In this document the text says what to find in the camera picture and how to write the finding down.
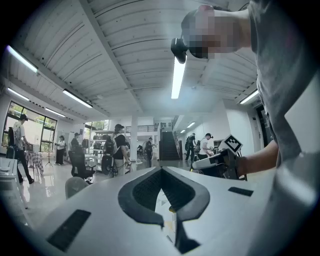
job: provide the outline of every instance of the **white t-shirt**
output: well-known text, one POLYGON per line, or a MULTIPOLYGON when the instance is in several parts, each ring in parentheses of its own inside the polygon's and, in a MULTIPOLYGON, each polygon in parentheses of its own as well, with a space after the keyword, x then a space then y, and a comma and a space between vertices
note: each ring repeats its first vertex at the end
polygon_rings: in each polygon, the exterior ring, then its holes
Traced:
POLYGON ((200 155, 206 155, 207 152, 205 152, 205 150, 203 149, 203 147, 208 148, 208 141, 207 139, 203 140, 200 142, 200 151, 199 154, 200 155))
POLYGON ((65 148, 65 144, 66 144, 66 142, 65 142, 64 140, 57 142, 57 143, 56 143, 56 149, 57 149, 57 150, 62 150, 62 149, 64 149, 64 148, 65 148))
POLYGON ((14 144, 20 149, 23 149, 22 137, 26 136, 24 126, 18 121, 13 127, 14 144))

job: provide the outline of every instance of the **tripod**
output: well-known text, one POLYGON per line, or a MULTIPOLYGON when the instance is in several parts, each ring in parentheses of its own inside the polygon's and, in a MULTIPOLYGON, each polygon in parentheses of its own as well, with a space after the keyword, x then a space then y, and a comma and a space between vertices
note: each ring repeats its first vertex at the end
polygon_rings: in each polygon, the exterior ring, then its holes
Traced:
POLYGON ((49 160, 49 161, 46 163, 45 166, 51 165, 51 167, 52 167, 52 164, 50 163, 50 145, 51 145, 52 142, 49 141, 48 143, 49 143, 49 146, 48 146, 48 160, 49 160))

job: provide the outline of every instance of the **staircase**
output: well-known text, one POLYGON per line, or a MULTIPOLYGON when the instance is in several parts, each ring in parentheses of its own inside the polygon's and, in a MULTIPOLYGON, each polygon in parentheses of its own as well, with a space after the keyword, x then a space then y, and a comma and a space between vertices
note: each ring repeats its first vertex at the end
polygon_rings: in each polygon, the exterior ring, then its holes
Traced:
POLYGON ((162 132, 162 160, 180 160, 174 135, 172 132, 162 132))

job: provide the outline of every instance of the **tablecloth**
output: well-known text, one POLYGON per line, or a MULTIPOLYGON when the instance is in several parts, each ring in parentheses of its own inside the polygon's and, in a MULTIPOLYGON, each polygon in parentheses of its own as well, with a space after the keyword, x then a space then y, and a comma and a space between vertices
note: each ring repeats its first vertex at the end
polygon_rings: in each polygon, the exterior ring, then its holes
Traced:
POLYGON ((32 161, 34 167, 37 167, 40 171, 40 174, 44 173, 44 166, 42 164, 42 155, 40 153, 33 153, 30 151, 24 152, 25 159, 29 162, 32 161))

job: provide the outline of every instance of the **cap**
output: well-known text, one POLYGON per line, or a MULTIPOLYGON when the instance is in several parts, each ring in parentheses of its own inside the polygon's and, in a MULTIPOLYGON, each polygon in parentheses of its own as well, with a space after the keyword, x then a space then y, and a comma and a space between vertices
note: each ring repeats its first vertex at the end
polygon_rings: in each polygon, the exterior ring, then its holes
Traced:
POLYGON ((124 126, 122 126, 121 124, 116 124, 115 125, 115 127, 114 127, 114 129, 123 129, 123 128, 125 128, 124 126))
POLYGON ((20 115, 20 120, 26 120, 28 121, 28 117, 25 114, 20 115))

